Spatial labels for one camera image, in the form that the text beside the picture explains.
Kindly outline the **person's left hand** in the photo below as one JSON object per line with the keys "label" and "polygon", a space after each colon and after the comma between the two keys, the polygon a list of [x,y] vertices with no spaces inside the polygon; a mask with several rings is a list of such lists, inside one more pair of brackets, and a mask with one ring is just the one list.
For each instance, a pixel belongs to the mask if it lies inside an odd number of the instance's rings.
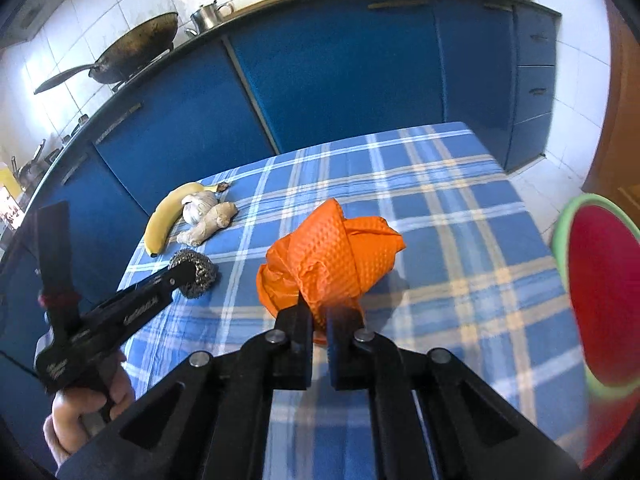
{"label": "person's left hand", "polygon": [[[110,385],[110,396],[115,403],[110,411],[111,419],[117,418],[136,400],[130,378],[122,368],[127,361],[124,352],[119,350],[115,358],[117,367]],[[61,466],[90,440],[81,416],[97,413],[105,403],[104,394],[88,388],[67,388],[55,395],[51,414],[44,421],[42,431],[56,466]]]}

